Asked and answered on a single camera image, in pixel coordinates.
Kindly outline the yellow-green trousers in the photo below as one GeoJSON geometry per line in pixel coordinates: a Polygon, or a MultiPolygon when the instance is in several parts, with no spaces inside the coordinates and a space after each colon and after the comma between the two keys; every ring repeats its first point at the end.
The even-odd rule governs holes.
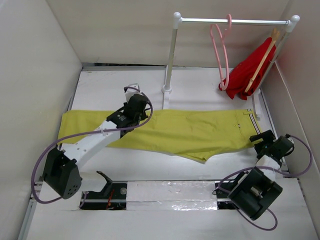
{"type": "Polygon", "coordinates": [[[250,137],[261,132],[252,109],[161,109],[153,112],[148,123],[109,147],[161,152],[205,162],[214,155],[252,148],[250,137]]]}

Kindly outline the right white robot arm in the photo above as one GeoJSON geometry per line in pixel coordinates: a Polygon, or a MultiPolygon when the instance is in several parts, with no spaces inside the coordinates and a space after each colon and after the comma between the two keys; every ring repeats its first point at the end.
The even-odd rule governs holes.
{"type": "Polygon", "coordinates": [[[250,170],[241,171],[231,184],[228,198],[251,220],[257,220],[282,193],[276,183],[281,159],[295,148],[289,134],[276,138],[271,130],[249,137],[254,143],[257,162],[250,170]]]}

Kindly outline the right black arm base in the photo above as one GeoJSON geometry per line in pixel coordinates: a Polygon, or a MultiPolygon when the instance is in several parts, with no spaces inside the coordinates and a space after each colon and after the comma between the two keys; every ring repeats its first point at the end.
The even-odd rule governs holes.
{"type": "MultiPolygon", "coordinates": [[[[216,196],[217,209],[218,210],[237,210],[238,207],[235,206],[232,201],[228,198],[228,193],[218,189],[219,181],[215,181],[215,190],[212,191],[212,195],[216,196]]],[[[233,180],[224,181],[221,187],[231,191],[234,186],[233,180]]]]}

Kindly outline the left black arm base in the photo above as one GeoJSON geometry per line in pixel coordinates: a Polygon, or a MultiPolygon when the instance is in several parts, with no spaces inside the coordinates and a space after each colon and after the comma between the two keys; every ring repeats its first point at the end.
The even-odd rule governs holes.
{"type": "Polygon", "coordinates": [[[113,181],[106,174],[97,171],[105,180],[100,191],[86,191],[81,195],[81,210],[122,211],[127,209],[127,181],[113,181]]]}

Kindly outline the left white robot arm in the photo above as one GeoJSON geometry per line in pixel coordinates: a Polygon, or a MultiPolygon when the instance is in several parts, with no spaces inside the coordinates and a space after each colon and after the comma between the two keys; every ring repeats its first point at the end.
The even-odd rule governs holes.
{"type": "Polygon", "coordinates": [[[80,169],[109,144],[124,137],[150,120],[146,106],[151,101],[142,93],[133,94],[124,106],[109,115],[94,131],[67,149],[49,151],[43,180],[62,198],[77,192],[95,192],[100,198],[111,194],[112,180],[103,172],[80,172],[80,169]]]}

